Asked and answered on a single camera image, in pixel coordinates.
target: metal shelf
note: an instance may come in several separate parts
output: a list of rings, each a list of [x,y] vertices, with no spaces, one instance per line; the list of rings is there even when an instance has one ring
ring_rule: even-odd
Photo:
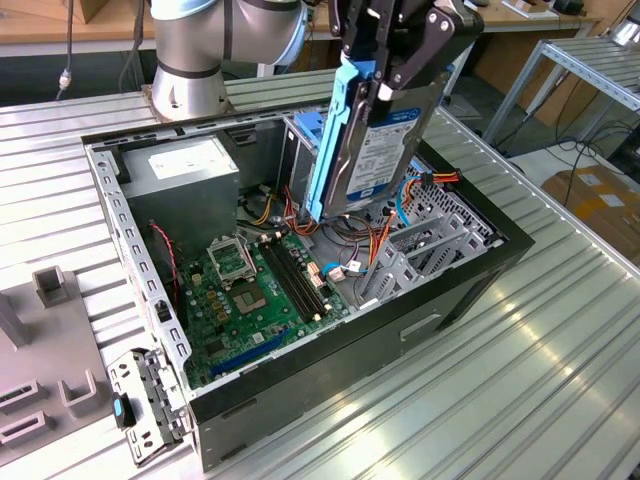
[[[496,139],[507,115],[544,57],[553,60],[560,67],[574,73],[630,110],[640,110],[640,52],[622,48],[607,38],[600,37],[542,40],[529,57],[484,133],[483,139],[487,143]],[[552,74],[550,79],[553,81],[547,81],[541,92],[546,94],[549,91],[557,75]],[[532,106],[537,105],[542,97],[543,94],[538,94]]]
[[[330,95],[332,72],[230,82],[240,109]],[[0,282],[78,275],[105,362],[149,338],[77,140],[155,120],[141,95],[0,110]],[[210,473],[222,479],[626,478],[640,460],[640,272],[447,112],[427,141],[536,241],[463,320]],[[107,417],[2,478],[202,478],[190,444],[142,471]]]

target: cardboard box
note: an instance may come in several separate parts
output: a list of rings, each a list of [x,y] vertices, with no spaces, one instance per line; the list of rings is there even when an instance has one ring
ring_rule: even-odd
[[[558,172],[542,188],[564,202],[571,171]],[[576,170],[567,208],[607,243],[640,265],[640,193],[603,166]]]
[[[70,0],[0,0],[0,10],[13,10],[40,17],[66,20]],[[74,0],[73,23],[89,23],[109,0]]]
[[[507,2],[525,13],[541,13],[549,9],[549,5],[542,0],[507,0]]]

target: aluminum table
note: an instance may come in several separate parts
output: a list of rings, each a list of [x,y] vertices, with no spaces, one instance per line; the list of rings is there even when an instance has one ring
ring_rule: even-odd
[[[229,82],[239,110],[328,98],[332,72]],[[141,94],[0,110],[0,284],[77,275],[105,363],[149,338],[78,137],[149,125]],[[452,328],[209,478],[624,479],[640,460],[640,272],[444,110],[425,138],[536,241]],[[187,444],[142,470],[112,417],[0,478],[203,478]]]
[[[606,93],[611,98],[609,105],[619,102],[634,112],[640,109],[640,52],[622,48],[601,37],[541,40],[487,127],[483,135],[487,143],[496,139],[507,115],[545,57],[556,62],[557,66],[531,102],[528,112],[546,98],[564,69]],[[605,113],[606,109],[603,109],[594,117],[580,139],[586,138]]]

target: gray plastic part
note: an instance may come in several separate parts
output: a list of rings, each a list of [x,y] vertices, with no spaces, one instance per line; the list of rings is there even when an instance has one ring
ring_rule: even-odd
[[[89,391],[86,393],[79,393],[81,391],[80,389],[70,389],[64,380],[58,382],[62,405],[71,410],[71,415],[75,418],[83,417],[91,413],[103,403],[102,388],[100,385],[96,385],[91,369],[87,368],[84,373],[87,377],[87,385],[89,387]]]
[[[0,328],[13,344],[14,349],[17,350],[29,343],[27,327],[22,324],[9,299],[2,293],[0,293]]]
[[[9,414],[46,398],[47,392],[36,380],[0,392],[0,412]]]
[[[44,308],[71,300],[71,295],[60,267],[55,266],[33,272],[33,286]]]
[[[76,277],[59,268],[46,269],[49,275],[41,272],[34,274],[34,282],[2,291],[30,342],[16,350],[0,335],[0,432],[10,442],[10,447],[0,446],[0,466],[111,413],[107,375]],[[60,293],[52,298],[50,287],[56,290],[56,285]],[[63,396],[58,382],[67,386]],[[17,435],[11,426],[25,425],[25,420],[33,425]]]
[[[0,444],[15,448],[49,432],[52,427],[51,419],[40,410],[0,428]]]

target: blue wire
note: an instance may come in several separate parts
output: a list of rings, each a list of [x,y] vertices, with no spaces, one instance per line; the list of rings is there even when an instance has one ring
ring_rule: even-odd
[[[340,265],[339,263],[328,263],[327,265],[325,265],[325,267],[322,269],[322,274],[326,277],[327,273],[329,273],[329,270],[333,270],[336,267],[341,267],[342,265]]]
[[[335,263],[335,262],[334,263],[328,263],[322,269],[322,275],[324,275],[326,277],[327,273],[329,273],[329,271],[333,270],[334,268],[343,268],[344,270],[349,270],[348,267],[345,267],[344,265],[340,265],[339,263]],[[367,273],[367,270],[359,270],[358,273]]]
[[[404,191],[405,185],[410,180],[420,180],[420,177],[405,178],[402,184],[400,185],[400,188],[398,188],[398,196],[396,198],[396,210],[398,211],[398,216],[400,217],[400,220],[402,220],[402,223],[404,223],[407,227],[411,224],[409,223],[409,219],[407,218],[407,216],[404,213],[404,210],[402,209],[402,192]]]

